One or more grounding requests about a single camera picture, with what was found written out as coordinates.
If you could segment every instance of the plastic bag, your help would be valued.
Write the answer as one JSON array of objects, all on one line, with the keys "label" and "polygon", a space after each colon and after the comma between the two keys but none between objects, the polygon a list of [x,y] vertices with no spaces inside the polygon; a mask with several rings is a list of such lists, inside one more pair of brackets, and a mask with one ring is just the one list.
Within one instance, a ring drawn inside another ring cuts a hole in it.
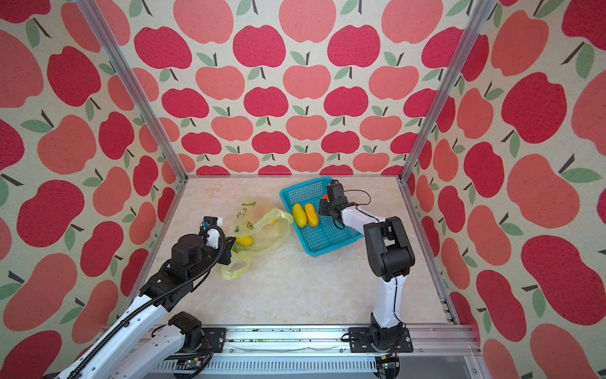
[{"label": "plastic bag", "polygon": [[272,252],[282,246],[290,235],[293,216],[276,208],[268,199],[248,198],[242,202],[233,224],[226,236],[251,236],[255,243],[242,246],[234,243],[231,249],[231,264],[221,266],[225,280],[234,280],[248,271],[253,259]]}]

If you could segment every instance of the yellow fruit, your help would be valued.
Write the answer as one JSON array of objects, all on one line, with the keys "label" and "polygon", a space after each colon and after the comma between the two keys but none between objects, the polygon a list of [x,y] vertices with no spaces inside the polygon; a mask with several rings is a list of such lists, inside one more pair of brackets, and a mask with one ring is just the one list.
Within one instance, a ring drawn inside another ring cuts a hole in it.
[{"label": "yellow fruit", "polygon": [[255,243],[255,240],[249,235],[246,237],[238,237],[236,238],[236,242],[242,246],[252,246]]},{"label": "yellow fruit", "polygon": [[305,211],[301,204],[297,203],[293,207],[293,217],[295,218],[298,227],[305,227],[305,225],[307,225],[307,216],[305,215]]},{"label": "yellow fruit", "polygon": [[305,214],[307,215],[307,222],[309,222],[309,225],[316,227],[320,224],[318,214],[316,213],[316,209],[313,207],[313,204],[305,204]]}]

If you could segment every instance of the metal base plate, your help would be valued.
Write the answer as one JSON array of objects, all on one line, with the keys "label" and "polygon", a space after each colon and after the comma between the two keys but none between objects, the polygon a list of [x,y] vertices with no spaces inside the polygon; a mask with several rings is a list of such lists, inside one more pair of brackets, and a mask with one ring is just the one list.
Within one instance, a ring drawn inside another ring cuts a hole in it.
[{"label": "metal base plate", "polygon": [[203,327],[202,331],[204,332],[204,338],[210,343],[210,350],[213,353],[222,353],[227,329],[224,327]]},{"label": "metal base plate", "polygon": [[[352,353],[376,353],[374,345],[372,343],[372,337],[367,327],[351,327],[349,328],[349,347]],[[408,328],[404,328],[404,333],[398,343],[399,353],[412,353],[414,351],[412,340],[410,339],[410,332]]]}]

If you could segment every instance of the red apple print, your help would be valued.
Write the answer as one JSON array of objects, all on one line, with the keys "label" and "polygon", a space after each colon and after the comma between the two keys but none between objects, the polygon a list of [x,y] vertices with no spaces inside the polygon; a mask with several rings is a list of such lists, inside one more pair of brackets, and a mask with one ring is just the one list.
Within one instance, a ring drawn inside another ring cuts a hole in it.
[{"label": "red apple print", "polygon": [[59,355],[61,345],[61,334],[55,330],[27,337],[4,358],[0,378],[40,379]]},{"label": "red apple print", "polygon": [[549,27],[526,12],[513,13],[504,23],[494,40],[490,62],[501,69],[504,76],[518,75],[539,59],[547,44]]},{"label": "red apple print", "polygon": [[484,343],[482,356],[493,379],[518,378],[518,370],[509,351],[502,343],[489,339]]},{"label": "red apple print", "polygon": [[233,54],[246,67],[277,67],[284,62],[286,46],[273,27],[246,26],[233,38]]},{"label": "red apple print", "polygon": [[459,289],[466,289],[471,283],[469,268],[463,260],[459,246],[452,238],[446,238],[442,243],[442,264],[446,268],[448,278]]},{"label": "red apple print", "polygon": [[472,88],[459,104],[457,126],[463,130],[467,138],[478,139],[490,128],[494,118],[494,110],[490,101],[484,99],[477,88]]},{"label": "red apple print", "polygon": [[224,44],[233,31],[233,14],[225,0],[177,0],[173,15],[181,31],[201,44]]},{"label": "red apple print", "polygon": [[320,175],[353,175],[353,170],[345,164],[341,166],[332,165],[324,167],[320,171]]},{"label": "red apple print", "polygon": [[476,246],[478,255],[486,262],[493,266],[509,262],[511,242],[487,206],[477,206],[469,213],[467,235]]},{"label": "red apple print", "polygon": [[415,195],[415,175],[410,173],[408,176],[408,180],[406,180],[406,185],[408,186],[408,190],[410,191],[410,196]]},{"label": "red apple print", "polygon": [[97,284],[86,306],[72,327],[72,341],[82,344],[92,340],[107,325],[118,303],[118,288],[112,280]]},{"label": "red apple print", "polygon": [[402,169],[404,168],[404,166],[391,166],[386,168],[385,170],[383,170],[383,172],[381,173],[381,175],[386,175],[386,176],[392,176],[392,175],[397,175],[399,176],[402,173]]},{"label": "red apple print", "polygon": [[168,214],[168,210],[170,209],[170,205],[173,204],[174,198],[175,190],[170,187],[166,187],[164,190],[162,190],[162,196],[158,200],[158,219],[161,223],[164,222],[166,214]]},{"label": "red apple print", "polygon": [[98,277],[107,270],[124,241],[122,227],[112,221],[97,225],[82,247],[80,268],[88,277]]},{"label": "red apple print", "polygon": [[394,154],[408,154],[415,144],[417,134],[408,132],[393,139],[389,149]]},{"label": "red apple print", "polygon": [[162,106],[171,116],[177,118],[208,116],[208,103],[191,88],[176,90],[171,88],[162,95]]},{"label": "red apple print", "polygon": [[113,160],[124,156],[126,148],[135,140],[130,121],[121,113],[111,112],[99,127],[99,145],[105,155]]},{"label": "red apple print", "polygon": [[288,157],[288,165],[298,172],[316,172],[324,165],[324,157],[320,153],[295,153]]},{"label": "red apple print", "polygon": [[257,174],[258,175],[292,175],[293,173],[290,172],[288,167],[279,165],[279,166],[262,167]]},{"label": "red apple print", "polygon": [[324,135],[326,129],[326,119],[319,115],[292,116],[286,121],[288,135],[300,141],[306,139],[316,141]]},{"label": "red apple print", "polygon": [[602,220],[604,224],[606,224],[606,189],[600,195],[598,199],[598,206],[596,207],[598,211],[598,216]]},{"label": "red apple print", "polygon": [[579,138],[589,139],[598,153],[606,156],[606,71],[596,76],[583,90],[574,105],[572,130]]},{"label": "red apple print", "polygon": [[137,216],[130,224],[130,228],[128,229],[130,241],[135,245],[144,244],[150,238],[155,226],[156,210],[150,202],[146,201],[141,204]]},{"label": "red apple print", "polygon": [[248,141],[254,131],[253,123],[244,116],[215,117],[210,126],[218,137],[227,141]]},{"label": "red apple print", "polygon": [[471,331],[473,333],[473,336],[475,337],[478,344],[480,344],[481,340],[480,340],[480,330],[478,329],[478,322],[476,321],[473,314],[471,313],[471,307],[469,306],[469,302],[459,292],[450,292],[450,299],[453,302],[454,309],[456,310],[456,314],[459,317],[459,321],[461,321],[461,324],[463,324],[463,325],[471,326]]},{"label": "red apple print", "polygon": [[583,263],[572,243],[561,237],[539,235],[526,241],[521,258],[560,316],[577,325],[594,325],[606,316],[604,283],[597,272]]},{"label": "red apple print", "polygon": [[360,28],[348,25],[336,32],[328,43],[328,59],[336,66],[368,67],[381,51],[379,34],[370,25]]},{"label": "red apple print", "polygon": [[492,145],[488,142],[480,142],[469,149],[465,155],[463,169],[476,191],[485,198],[495,196],[505,181],[503,159],[494,153]]},{"label": "red apple print", "polygon": [[429,182],[427,181],[427,177],[425,175],[419,176],[419,181],[417,182],[417,200],[419,200],[419,206],[425,213],[431,212],[433,209],[433,191],[429,186]]},{"label": "red apple print", "polygon": [[130,178],[126,171],[120,167],[112,167],[105,180],[95,189],[93,206],[98,214],[113,216],[124,208],[131,192]]},{"label": "red apple print", "polygon": [[0,30],[0,51],[3,72],[0,75],[0,108],[22,107],[29,96],[42,93],[42,70],[30,49],[3,30]]},{"label": "red apple print", "polygon": [[438,125],[440,132],[446,133],[450,130],[450,127],[453,125],[453,121],[455,120],[455,113],[455,99],[449,96],[444,103],[444,107],[440,111],[438,119],[436,120],[436,124]]},{"label": "red apple print", "polygon": [[157,30],[141,29],[135,36],[135,50],[139,58],[154,69],[186,69],[191,65],[191,50],[187,42],[166,26]]},{"label": "red apple print", "polygon": [[244,96],[244,108],[255,117],[282,117],[288,111],[288,100],[279,88],[257,87]]},{"label": "red apple print", "polygon": [[95,1],[118,44],[120,46],[126,45],[130,40],[130,25],[128,24],[128,18],[126,18],[122,8],[112,0]]},{"label": "red apple print", "polygon": [[112,76],[107,81],[107,91],[109,92],[114,104],[116,104],[116,107],[120,108],[121,110],[135,109],[135,104],[130,98],[128,91],[126,91],[126,87],[124,87],[124,84],[118,75]]},{"label": "red apple print", "polygon": [[436,92],[426,88],[410,95],[404,103],[404,114],[408,117],[425,117],[436,97]]},{"label": "red apple print", "polygon": [[46,247],[59,241],[84,209],[84,195],[72,183],[49,180],[36,196],[21,205],[17,233],[29,246]]},{"label": "red apple print", "polygon": [[101,90],[101,78],[95,65],[78,49],[63,48],[61,54],[50,56],[48,83],[61,101],[79,107],[90,95]]},{"label": "red apple print", "polygon": [[465,225],[465,203],[453,186],[444,187],[438,195],[438,208],[451,232],[458,233]]},{"label": "red apple print", "polygon": [[4,0],[0,2],[0,19],[20,24],[32,15],[47,15],[50,12],[48,0],[29,0],[12,2]]},{"label": "red apple print", "polygon": [[156,78],[153,77],[148,71],[144,69],[140,69],[139,67],[133,68],[133,72],[137,77],[147,99],[149,101],[156,101],[158,96],[160,95],[160,88],[158,87],[158,82],[156,82]]},{"label": "red apple print", "polygon": [[361,172],[379,172],[389,164],[385,153],[361,153],[353,158],[353,168]]},{"label": "red apple print", "polygon": [[360,87],[339,87],[324,99],[324,110],[331,116],[361,116],[368,108],[368,95]]},{"label": "red apple print", "polygon": [[527,155],[513,166],[507,195],[526,220],[548,229],[570,224],[581,206],[574,187],[539,154]]},{"label": "red apple print", "polygon": [[606,33],[601,23],[606,14],[600,0],[572,0],[562,21],[562,32],[569,37],[585,37],[600,50],[606,50]]},{"label": "red apple print", "polygon": [[145,249],[137,249],[130,255],[128,264],[122,271],[120,279],[120,291],[124,296],[130,296],[130,292],[133,290],[135,282],[137,282],[148,254]]},{"label": "red apple print", "polygon": [[400,100],[415,89],[418,82],[419,71],[416,67],[383,66],[370,76],[368,89],[379,99]]},{"label": "red apple print", "polygon": [[0,261],[6,258],[12,245],[13,236],[10,235],[10,228],[0,218]]},{"label": "red apple print", "polygon": [[196,72],[196,83],[200,91],[216,100],[238,100],[245,87],[242,73],[233,66],[201,67]]},{"label": "red apple print", "polygon": [[561,327],[537,326],[530,336],[530,351],[547,379],[596,378],[581,344]]},{"label": "red apple print", "polygon": [[319,99],[330,87],[330,72],[320,64],[309,67],[294,65],[284,72],[282,82],[286,92],[297,99]]},{"label": "red apple print", "polygon": [[322,139],[322,150],[327,153],[351,154],[360,147],[360,138],[355,132],[332,132]]},{"label": "red apple print", "polygon": [[140,196],[147,196],[152,190],[153,183],[158,178],[156,161],[144,155],[133,171],[133,187]]},{"label": "red apple print", "polygon": [[512,342],[521,341],[526,335],[524,308],[513,296],[507,279],[498,272],[485,270],[478,274],[476,289],[499,333]]},{"label": "red apple print", "polygon": [[421,153],[419,154],[419,165],[421,166],[422,169],[426,169],[429,167],[429,164],[431,163],[431,142],[429,141],[425,141],[425,144],[423,145],[423,149],[421,150]]},{"label": "red apple print", "polygon": [[398,116],[366,117],[360,123],[360,135],[369,141],[388,141],[402,129],[402,119]]},{"label": "red apple print", "polygon": [[78,46],[93,53],[101,51],[101,45],[97,41],[97,37],[95,37],[95,34],[75,2],[66,2],[61,6],[61,19],[63,20],[65,29]]},{"label": "red apple print", "polygon": [[251,153],[226,154],[223,157],[223,164],[235,172],[255,172],[259,168],[259,158]]},{"label": "red apple print", "polygon": [[221,152],[219,140],[209,133],[188,133],[181,138],[181,146],[188,153],[192,154],[212,154]]},{"label": "red apple print", "polygon": [[2,316],[14,332],[34,329],[57,313],[76,285],[78,270],[66,254],[50,254],[34,267],[30,278],[11,297]]},{"label": "red apple print", "polygon": [[433,218],[429,216],[423,217],[423,220],[421,220],[421,225],[423,225],[423,230],[427,236],[427,241],[429,241],[429,246],[431,247],[433,256],[437,257],[438,254],[440,254],[440,234],[436,230]]},{"label": "red apple print", "polygon": [[436,151],[433,153],[433,168],[438,173],[438,177],[445,182],[454,179],[459,170],[459,159],[446,139],[441,139],[436,145]]},{"label": "red apple print", "polygon": [[[423,65],[431,69],[448,67],[462,35],[463,30],[450,27],[431,37],[423,48]],[[483,71],[488,60],[488,49],[488,37],[479,35],[461,69],[465,80],[473,81]]]},{"label": "red apple print", "polygon": [[229,175],[222,166],[202,166],[196,170],[196,175]]},{"label": "red apple print", "polygon": [[280,5],[280,26],[297,42],[322,42],[333,31],[337,8],[332,0],[285,0]]},{"label": "red apple print", "polygon": [[381,18],[383,34],[397,44],[418,44],[438,26],[443,10],[441,0],[391,0]]},{"label": "red apple print", "polygon": [[290,150],[290,140],[282,132],[261,132],[253,137],[252,145],[261,154],[285,154]]},{"label": "red apple print", "polygon": [[38,142],[40,162],[52,172],[68,175],[79,172],[97,152],[97,142],[90,126],[74,115],[63,117],[59,126]]},{"label": "red apple print", "polygon": [[19,162],[25,154],[23,139],[12,126],[0,119],[0,171]]}]

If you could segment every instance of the pink apple print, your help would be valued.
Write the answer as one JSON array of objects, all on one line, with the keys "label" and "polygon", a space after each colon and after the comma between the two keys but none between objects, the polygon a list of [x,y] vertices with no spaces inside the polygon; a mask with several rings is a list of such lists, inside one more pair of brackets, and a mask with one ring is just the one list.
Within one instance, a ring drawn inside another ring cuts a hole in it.
[{"label": "pink apple print", "polygon": [[166,91],[162,95],[162,106],[166,112],[177,118],[208,116],[208,103],[202,95],[191,88]]},{"label": "pink apple print", "polygon": [[191,65],[191,50],[187,42],[166,26],[157,30],[141,29],[135,36],[135,50],[139,58],[154,69],[186,69]]}]

